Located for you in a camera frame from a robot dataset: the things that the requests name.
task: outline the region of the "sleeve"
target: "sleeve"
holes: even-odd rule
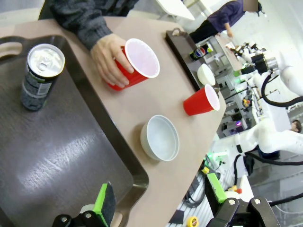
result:
[[[50,9],[56,21],[76,34],[88,50],[112,33],[94,0],[53,0]]]
[[[241,4],[236,1],[231,1],[222,6],[220,9],[220,19],[222,24],[229,23],[229,16],[235,14],[239,8],[241,7]]]

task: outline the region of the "board handle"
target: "board handle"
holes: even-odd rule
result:
[[[26,39],[21,36],[7,36],[0,38],[0,63],[26,53],[24,43]]]

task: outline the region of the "green gripper pad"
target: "green gripper pad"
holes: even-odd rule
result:
[[[216,196],[218,203],[223,203],[227,199],[227,197],[225,195],[225,191],[223,190],[216,174],[207,174],[206,177],[208,178],[208,180],[212,186],[213,192]]]

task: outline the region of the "can label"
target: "can label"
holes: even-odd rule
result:
[[[206,54],[212,52],[213,50],[207,45],[203,45],[198,47],[197,49],[195,49],[193,52],[191,52],[190,57],[193,60],[198,60],[200,58],[202,58],[203,56],[205,56]]]
[[[22,83],[21,102],[29,110],[41,109],[54,81],[35,75],[27,64],[25,79]]]
[[[24,80],[25,89],[34,96],[46,97],[49,89],[51,88],[52,82],[46,81],[43,78],[35,76],[29,66],[27,66],[27,73]]]
[[[199,47],[195,50],[195,56],[197,58],[202,58],[204,55],[206,55],[206,51],[204,50],[203,47]]]

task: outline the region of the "can lid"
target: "can lid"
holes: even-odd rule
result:
[[[27,62],[35,74],[42,77],[54,77],[62,72],[65,57],[54,45],[39,44],[29,51]]]

